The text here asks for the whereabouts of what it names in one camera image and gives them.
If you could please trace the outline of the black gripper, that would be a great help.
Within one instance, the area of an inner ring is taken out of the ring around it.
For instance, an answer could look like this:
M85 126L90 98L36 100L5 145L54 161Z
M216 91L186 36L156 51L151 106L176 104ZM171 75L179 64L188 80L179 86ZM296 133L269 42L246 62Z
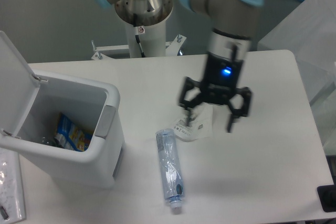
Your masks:
M237 59L236 50L233 50L228 58L209 53L201 84L190 77L184 78L177 103L185 115L185 123L192 123L201 115L205 108L203 102L227 104L231 112L226 126L228 133L232 132L236 120L249 116L253 93L249 87L237 88L243 63L243 60ZM238 108L231 103L231 99L235 97L242 98Z

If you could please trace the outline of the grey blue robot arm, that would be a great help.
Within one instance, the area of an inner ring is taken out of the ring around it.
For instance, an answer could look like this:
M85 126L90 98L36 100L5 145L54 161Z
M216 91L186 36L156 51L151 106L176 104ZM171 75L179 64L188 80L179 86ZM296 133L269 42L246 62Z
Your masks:
M206 65L200 81L185 78L178 104L187 116L202 103L226 105L231 114L227 132L249 115L252 91L238 87L246 53L250 49L264 0L179 0L188 10L212 20ZM146 58L166 52L164 26L173 10L172 0L96 0L114 7L128 29L130 56Z

